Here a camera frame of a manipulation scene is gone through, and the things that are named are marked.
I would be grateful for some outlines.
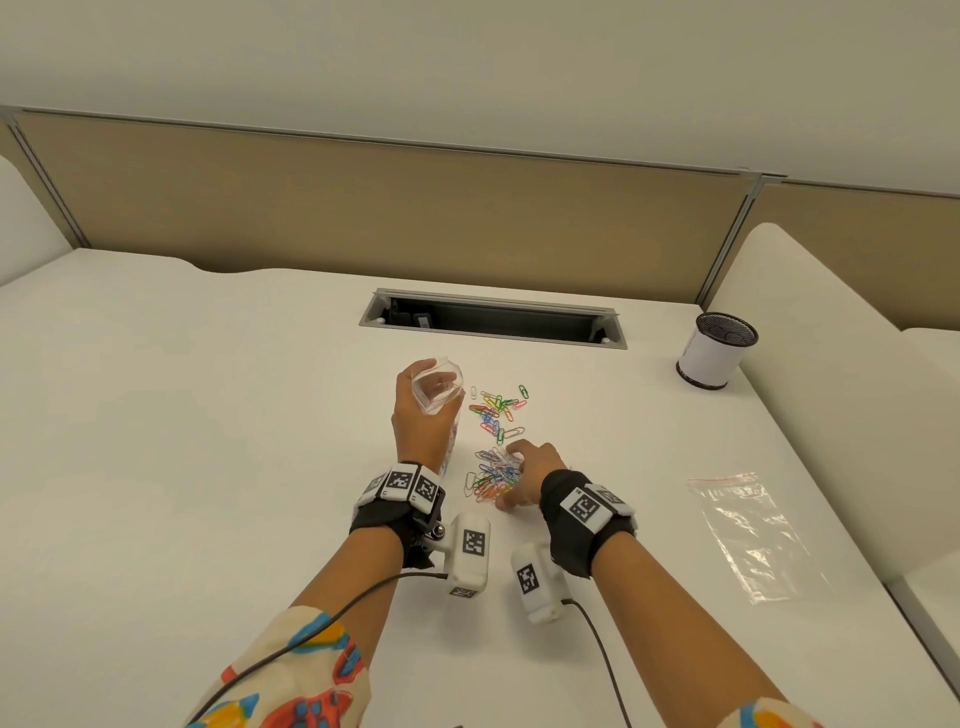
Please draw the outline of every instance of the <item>pile of paper clips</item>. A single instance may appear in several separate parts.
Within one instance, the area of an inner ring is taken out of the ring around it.
[[[509,422],[514,421],[514,412],[527,404],[529,394],[527,388],[522,384],[519,387],[522,400],[504,400],[500,395],[492,395],[490,392],[481,392],[480,396],[486,404],[472,404],[470,412],[480,415],[483,420],[480,426],[487,430],[496,438],[498,445],[503,445],[504,440],[523,434],[523,427],[504,427],[500,424],[500,415],[503,415]],[[470,387],[470,398],[477,399],[477,388]]]
[[[475,497],[478,503],[496,500],[520,480],[520,461],[503,448],[480,450],[476,456],[482,461],[480,473],[467,473],[466,497]]]

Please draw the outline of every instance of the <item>white table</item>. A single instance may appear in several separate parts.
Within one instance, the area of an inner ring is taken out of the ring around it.
[[[960,331],[909,328],[903,336],[960,386]],[[890,592],[960,692],[960,551],[908,573]]]
[[[612,306],[626,351],[357,326],[379,287]],[[169,726],[340,544],[394,456],[394,376],[448,355],[467,385],[522,383],[518,423],[638,508],[639,538],[826,725],[957,725],[960,706],[746,379],[673,363],[693,305],[267,270],[80,250],[0,288],[0,723]],[[492,439],[468,413],[444,516],[492,521],[488,589],[397,589],[375,726],[617,725],[576,614],[534,627],[509,565],[536,512],[462,495]],[[690,477],[756,471],[836,592],[752,606]],[[593,586],[573,580],[637,726],[659,725]],[[429,688],[435,699],[404,700]]]

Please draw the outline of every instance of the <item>plastic bag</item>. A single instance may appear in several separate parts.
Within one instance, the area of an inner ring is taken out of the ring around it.
[[[464,375],[460,367],[447,359],[445,356],[438,356],[437,363],[430,369],[420,372],[413,380],[414,399],[420,405],[420,410],[425,415],[435,415],[444,408],[444,405],[455,398],[464,388]],[[438,475],[446,472],[446,463],[450,459],[450,453],[453,452],[453,444],[457,439],[457,424],[460,422],[460,413],[457,413],[453,421],[453,427],[450,429],[450,441],[446,446],[446,455],[444,463],[440,466]]]
[[[688,480],[730,568],[751,603],[811,595],[828,586],[756,473]]]

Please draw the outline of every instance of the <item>colorful shirt sleeve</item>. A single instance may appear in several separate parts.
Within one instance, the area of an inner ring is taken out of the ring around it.
[[[319,609],[291,607],[230,664],[191,712],[240,671],[321,626]],[[357,728],[370,676],[340,622],[233,686],[188,728]]]
[[[717,728],[824,728],[800,708],[761,697],[730,714]]]

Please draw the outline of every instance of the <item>black cable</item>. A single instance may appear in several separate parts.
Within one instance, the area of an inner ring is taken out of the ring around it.
[[[610,681],[613,683],[613,692],[616,693],[616,702],[620,704],[620,713],[623,714],[623,722],[627,724],[627,728],[634,728],[630,724],[630,717],[627,715],[627,708],[623,704],[623,698],[620,696],[620,688],[617,687],[616,678],[613,676],[613,668],[610,665],[610,658],[607,657],[607,650],[604,649],[603,642],[600,640],[600,635],[597,633],[597,628],[593,626],[593,622],[590,621],[590,617],[587,614],[587,610],[584,609],[580,602],[576,599],[561,599],[562,604],[572,604],[577,609],[580,610],[580,614],[584,616],[584,619],[587,620],[587,625],[589,625],[590,631],[593,633],[593,637],[596,638],[597,644],[600,646],[600,654],[603,655],[603,661],[607,663],[607,673],[610,674]]]
[[[337,614],[335,614],[333,617],[328,619],[326,622],[321,624],[319,627],[317,627],[313,631],[309,632],[306,635],[303,635],[303,637],[301,637],[295,643],[288,644],[287,646],[282,647],[281,649],[277,650],[273,654],[267,655],[262,660],[253,663],[251,666],[247,667],[246,669],[240,670],[240,672],[238,672],[232,680],[230,680],[228,683],[225,683],[223,687],[221,687],[218,691],[216,691],[210,696],[210,698],[203,704],[201,709],[197,711],[197,713],[195,713],[194,716],[187,721],[187,724],[195,723],[198,720],[200,720],[204,716],[204,713],[210,710],[210,707],[214,703],[216,703],[217,700],[223,697],[225,692],[227,692],[230,688],[232,688],[234,685],[239,683],[245,677],[250,675],[252,672],[256,672],[264,665],[268,665],[269,663],[273,662],[276,658],[287,654],[287,652],[289,652],[290,650],[297,649],[297,647],[299,647],[300,645],[310,642],[313,638],[315,638],[317,635],[323,632],[327,627],[329,627],[331,624],[337,621],[337,619],[339,619],[340,617],[345,615],[347,612],[349,612],[354,606],[356,606],[357,602],[359,602],[365,596],[371,595],[380,587],[384,587],[392,581],[397,581],[398,579],[405,579],[407,576],[430,576],[434,579],[446,579],[447,574],[436,573],[435,571],[404,571],[403,573],[395,573],[393,576],[388,576],[386,579],[381,579],[380,581],[376,582],[376,584],[374,584],[373,586],[369,587],[368,589],[361,592],[359,595],[355,596],[353,599],[351,599],[348,602],[346,607],[341,609],[339,612],[337,612]]]

